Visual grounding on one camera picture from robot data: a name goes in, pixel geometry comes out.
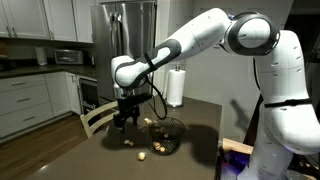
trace cabinet handle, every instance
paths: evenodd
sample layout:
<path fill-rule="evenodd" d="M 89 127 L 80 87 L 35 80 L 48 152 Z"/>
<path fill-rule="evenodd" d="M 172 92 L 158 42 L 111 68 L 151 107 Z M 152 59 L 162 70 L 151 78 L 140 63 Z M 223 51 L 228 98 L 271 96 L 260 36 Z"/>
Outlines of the cabinet handle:
<path fill-rule="evenodd" d="M 35 116 L 31 116 L 29 118 L 24 119 L 23 121 L 29 121 L 29 120 L 34 119 L 34 118 L 35 118 Z"/>
<path fill-rule="evenodd" d="M 12 31 L 13 31 L 14 37 L 18 37 L 18 35 L 17 35 L 16 30 L 14 29 L 14 27 L 12 27 Z"/>
<path fill-rule="evenodd" d="M 19 100 L 17 100 L 17 102 L 23 102 L 23 101 L 28 101 L 28 100 L 30 100 L 30 98 L 19 99 Z"/>
<path fill-rule="evenodd" d="M 26 82 L 19 82 L 19 83 L 13 83 L 11 86 L 19 86 L 19 85 L 24 85 Z"/>
<path fill-rule="evenodd" d="M 50 31 L 50 36 L 51 36 L 51 39 L 53 40 L 54 39 L 54 34 L 52 31 Z"/>
<path fill-rule="evenodd" d="M 9 26 L 7 26 L 7 31 L 8 31 L 9 37 L 12 37 L 12 34 L 11 34 Z"/>

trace black cable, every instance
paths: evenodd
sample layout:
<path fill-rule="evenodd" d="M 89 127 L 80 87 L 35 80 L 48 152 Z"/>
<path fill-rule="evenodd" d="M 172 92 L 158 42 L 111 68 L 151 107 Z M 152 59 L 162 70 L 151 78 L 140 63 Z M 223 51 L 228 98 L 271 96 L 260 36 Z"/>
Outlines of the black cable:
<path fill-rule="evenodd" d="M 258 78 L 257 78 L 256 60 L 254 58 L 253 58 L 253 73 L 254 73 L 254 80 L 256 81 L 256 85 L 260 90 L 260 85 L 258 83 Z"/>
<path fill-rule="evenodd" d="M 165 102 L 165 100 L 163 99 L 163 96 L 161 95 L 160 91 L 158 90 L 157 87 L 155 87 L 150 81 L 149 79 L 146 77 L 146 82 L 150 84 L 150 86 L 158 93 L 158 95 L 160 96 L 160 99 L 161 99 L 161 102 L 162 102 L 162 105 L 163 105 L 163 108 L 164 108 L 164 116 L 163 117 L 160 117 L 157 110 L 155 109 L 156 107 L 156 103 L 155 103 L 155 98 L 153 97 L 153 105 L 154 107 L 151 106 L 151 104 L 148 102 L 148 104 L 150 105 L 151 109 L 153 110 L 153 112 L 156 114 L 156 116 L 160 119 L 160 120 L 164 120 L 166 117 L 167 117 L 167 114 L 168 114 L 168 110 L 167 110 L 167 104 Z"/>

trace stainless steel refrigerator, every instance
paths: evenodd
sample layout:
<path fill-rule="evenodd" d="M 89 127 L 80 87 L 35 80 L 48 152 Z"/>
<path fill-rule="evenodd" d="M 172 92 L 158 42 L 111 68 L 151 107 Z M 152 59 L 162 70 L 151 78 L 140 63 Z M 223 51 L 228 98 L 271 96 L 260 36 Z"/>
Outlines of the stainless steel refrigerator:
<path fill-rule="evenodd" d="M 154 47 L 155 1 L 109 2 L 91 7 L 99 104 L 114 101 L 111 59 L 142 56 Z M 150 91 L 145 85 L 136 93 Z"/>

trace wire basket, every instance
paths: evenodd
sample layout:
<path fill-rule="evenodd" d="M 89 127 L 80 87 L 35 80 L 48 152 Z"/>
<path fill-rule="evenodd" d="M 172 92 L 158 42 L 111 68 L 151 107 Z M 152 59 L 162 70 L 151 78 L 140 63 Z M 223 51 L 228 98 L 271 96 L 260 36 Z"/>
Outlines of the wire basket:
<path fill-rule="evenodd" d="M 171 155 L 180 147 L 180 140 L 185 132 L 183 123 L 175 118 L 167 117 L 156 120 L 149 127 L 151 152 L 159 155 Z"/>

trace countertop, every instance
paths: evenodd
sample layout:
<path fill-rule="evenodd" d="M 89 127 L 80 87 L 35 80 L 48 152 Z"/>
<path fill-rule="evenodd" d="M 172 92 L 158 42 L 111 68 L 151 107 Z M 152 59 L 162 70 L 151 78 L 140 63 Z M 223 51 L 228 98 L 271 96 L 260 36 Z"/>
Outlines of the countertop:
<path fill-rule="evenodd" d="M 107 131 L 98 132 L 28 179 L 212 180 L 221 110 L 220 105 L 190 98 L 184 98 L 182 108 L 168 108 L 168 117 L 182 121 L 186 131 L 179 150 L 161 156 L 150 151 L 143 119 L 156 118 L 147 103 L 142 104 L 137 127 L 128 120 L 126 133 L 121 134 L 110 121 Z M 135 146 L 125 145 L 126 139 L 135 142 Z M 145 161 L 137 160 L 139 152 L 147 153 Z"/>
<path fill-rule="evenodd" d="M 27 66 L 17 67 L 10 71 L 1 71 L 0 79 L 13 78 L 19 76 L 28 76 L 42 73 L 52 73 L 66 71 L 77 75 L 83 75 L 90 78 L 96 78 L 95 67 L 90 65 L 45 65 L 45 66 Z"/>

